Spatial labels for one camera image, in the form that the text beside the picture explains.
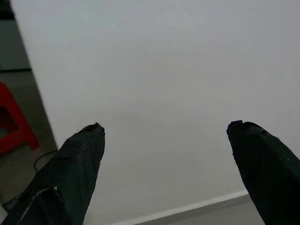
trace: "gray tile floor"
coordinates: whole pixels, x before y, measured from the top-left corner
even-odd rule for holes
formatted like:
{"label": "gray tile floor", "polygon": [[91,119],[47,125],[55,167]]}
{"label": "gray tile floor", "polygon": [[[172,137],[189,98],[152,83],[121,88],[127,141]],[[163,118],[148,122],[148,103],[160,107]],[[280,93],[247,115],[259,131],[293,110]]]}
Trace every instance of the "gray tile floor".
{"label": "gray tile floor", "polygon": [[[34,161],[56,145],[32,73],[0,74],[0,82],[10,88],[40,144],[37,150],[25,144],[0,155],[0,203],[4,204],[27,187],[35,174]],[[39,161],[38,168],[50,157]]]}
{"label": "gray tile floor", "polygon": [[181,220],[169,225],[264,225],[252,202]]}
{"label": "gray tile floor", "polygon": [[[0,203],[20,194],[34,177],[33,163],[56,145],[31,72],[0,74],[0,82],[12,91],[25,117],[36,134],[40,147],[32,151],[23,145],[0,156]],[[49,159],[43,158],[41,168]],[[239,204],[209,214],[192,217],[170,225],[263,225],[252,202]]]}

